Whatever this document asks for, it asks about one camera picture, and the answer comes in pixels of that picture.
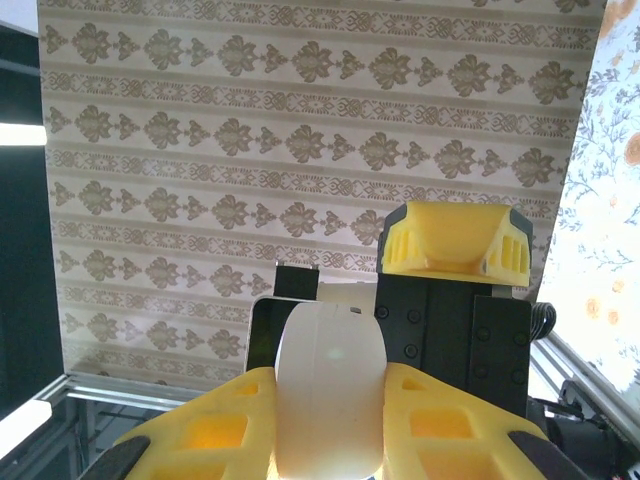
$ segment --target patterned wallpaper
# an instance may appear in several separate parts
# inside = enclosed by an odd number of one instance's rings
[[[557,332],[640,408],[640,4],[610,0],[540,296]]]
[[[276,259],[374,281],[410,199],[534,223],[535,295],[598,0],[41,0],[68,368],[210,388]]]

